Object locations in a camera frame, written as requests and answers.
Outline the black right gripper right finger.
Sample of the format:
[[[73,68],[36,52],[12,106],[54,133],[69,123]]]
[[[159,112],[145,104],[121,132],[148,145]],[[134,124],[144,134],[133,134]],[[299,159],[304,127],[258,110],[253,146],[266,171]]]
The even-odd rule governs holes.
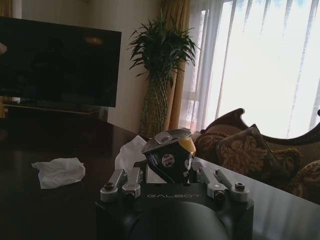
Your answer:
[[[221,199],[225,195],[225,191],[233,201],[249,200],[250,191],[246,185],[227,172],[219,168],[210,168],[195,159],[190,163],[190,170],[195,173],[193,179],[196,183],[205,184],[207,196],[213,200]]]

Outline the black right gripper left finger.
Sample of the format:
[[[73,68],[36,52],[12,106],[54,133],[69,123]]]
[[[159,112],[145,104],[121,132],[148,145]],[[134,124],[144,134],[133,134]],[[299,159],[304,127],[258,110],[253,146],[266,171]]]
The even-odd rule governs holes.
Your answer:
[[[135,162],[128,172],[115,169],[108,182],[100,189],[100,201],[115,202],[120,195],[129,201],[136,200],[141,196],[141,184],[146,181],[146,177],[146,161]]]

